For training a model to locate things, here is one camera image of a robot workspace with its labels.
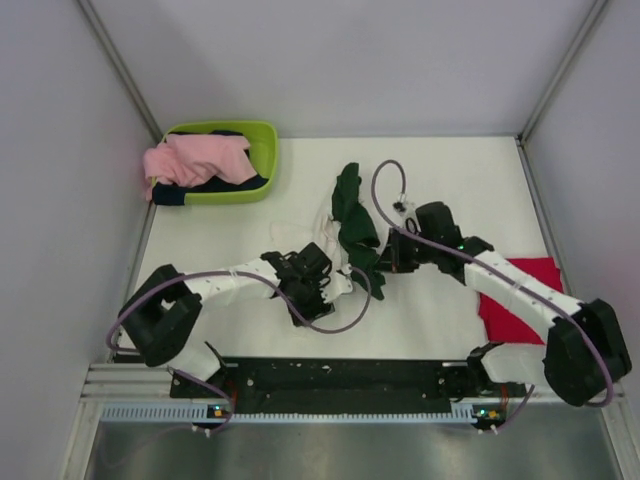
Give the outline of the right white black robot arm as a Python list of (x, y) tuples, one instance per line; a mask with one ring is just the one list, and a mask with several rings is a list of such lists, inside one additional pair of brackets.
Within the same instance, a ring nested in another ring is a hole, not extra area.
[(487, 396), (502, 383), (550, 388), (569, 405), (608, 404), (631, 360), (614, 309), (585, 302), (545, 285), (477, 236), (465, 237), (442, 202), (420, 207), (400, 198), (393, 205), (384, 252), (387, 270), (409, 273), (423, 264), (495, 301), (524, 322), (540, 344), (489, 342), (468, 356), (466, 380)]

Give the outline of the lime green plastic basin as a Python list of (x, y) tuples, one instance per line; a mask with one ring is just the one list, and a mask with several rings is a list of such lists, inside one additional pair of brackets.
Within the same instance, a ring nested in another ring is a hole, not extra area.
[(278, 158), (278, 135), (266, 121), (176, 125), (143, 155), (146, 199), (161, 206), (257, 202), (270, 191)]

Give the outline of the folded red t-shirt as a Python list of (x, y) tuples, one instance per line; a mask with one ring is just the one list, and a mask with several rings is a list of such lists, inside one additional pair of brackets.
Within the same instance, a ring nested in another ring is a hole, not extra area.
[[(561, 270), (552, 257), (508, 258), (516, 268), (534, 277), (546, 287), (564, 292)], [(521, 291), (509, 297), (506, 303), (500, 303), (484, 293), (478, 293), (477, 314), (483, 321), (487, 339), (492, 343), (544, 345), (547, 334), (540, 336), (520, 316), (529, 313), (524, 303), (531, 304), (534, 299)]]

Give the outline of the navy blue t-shirt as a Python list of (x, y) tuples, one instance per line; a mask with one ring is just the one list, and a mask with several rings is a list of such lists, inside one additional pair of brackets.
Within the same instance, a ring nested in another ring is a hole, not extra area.
[[(171, 134), (186, 135), (202, 133), (177, 132)], [(207, 134), (242, 135), (239, 132), (229, 130), (214, 130)], [(250, 160), (250, 148), (246, 151), (246, 153)], [(265, 186), (267, 182), (268, 179), (260, 175), (258, 172), (255, 177), (240, 185), (232, 185), (230, 183), (226, 183), (218, 177), (214, 177), (211, 180), (207, 181), (204, 185), (200, 185), (197, 187), (179, 187), (176, 184), (163, 185), (156, 184), (155, 181), (153, 181), (152, 198), (150, 200), (157, 205), (179, 206), (186, 203), (186, 198), (189, 194), (204, 195), (251, 192)]]

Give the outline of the white and green t-shirt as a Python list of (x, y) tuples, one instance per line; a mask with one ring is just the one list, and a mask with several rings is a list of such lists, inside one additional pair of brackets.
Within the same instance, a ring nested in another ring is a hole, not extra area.
[(299, 251), (313, 242), (338, 270), (349, 264), (362, 270), (371, 283), (372, 297), (384, 299), (386, 279), (376, 270), (388, 234), (374, 223), (361, 198), (362, 178), (357, 162), (346, 164), (330, 184), (310, 225), (274, 221), (269, 227), (276, 249)]

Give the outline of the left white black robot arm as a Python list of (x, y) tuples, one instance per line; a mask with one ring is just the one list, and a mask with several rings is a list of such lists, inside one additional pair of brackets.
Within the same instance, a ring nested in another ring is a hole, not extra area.
[(331, 260), (315, 243), (299, 252), (267, 252), (214, 276), (163, 265), (122, 307), (121, 326), (146, 366), (184, 371), (203, 395), (216, 396), (226, 387), (227, 374), (211, 342), (201, 336), (205, 311), (283, 293), (288, 309), (312, 322), (333, 311), (326, 292), (331, 271)]

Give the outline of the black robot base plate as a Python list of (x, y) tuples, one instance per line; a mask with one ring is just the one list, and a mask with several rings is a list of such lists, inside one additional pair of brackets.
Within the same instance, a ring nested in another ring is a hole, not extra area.
[(226, 357), (209, 384), (239, 403), (275, 399), (367, 401), (371, 398), (502, 397), (507, 388), (468, 367), (437, 360)]

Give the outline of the pink t-shirt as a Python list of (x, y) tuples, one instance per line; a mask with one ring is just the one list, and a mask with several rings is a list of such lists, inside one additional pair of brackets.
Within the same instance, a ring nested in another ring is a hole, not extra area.
[(152, 198), (153, 181), (197, 187), (218, 177), (240, 185), (257, 175), (246, 153), (249, 148), (249, 141), (242, 135), (169, 134), (143, 155), (146, 199)]

